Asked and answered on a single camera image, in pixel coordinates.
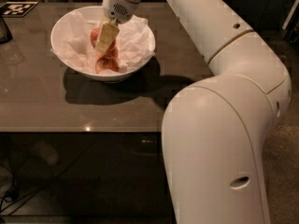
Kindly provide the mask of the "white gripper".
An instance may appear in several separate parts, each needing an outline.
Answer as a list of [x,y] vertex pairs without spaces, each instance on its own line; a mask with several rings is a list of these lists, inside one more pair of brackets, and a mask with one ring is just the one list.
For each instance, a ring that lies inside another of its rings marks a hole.
[[95,50],[104,53],[120,32],[118,24],[128,22],[133,17],[138,4],[126,0],[103,0],[102,6],[107,20],[103,21],[100,26]]

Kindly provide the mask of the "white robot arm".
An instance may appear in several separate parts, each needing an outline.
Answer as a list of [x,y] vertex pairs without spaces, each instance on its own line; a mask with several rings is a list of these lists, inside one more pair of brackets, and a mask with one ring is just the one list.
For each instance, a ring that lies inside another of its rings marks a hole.
[[[107,49],[141,0],[103,0]],[[164,166],[177,224],[271,224],[263,143],[291,100],[289,72],[222,0],[166,0],[213,76],[164,111]]]

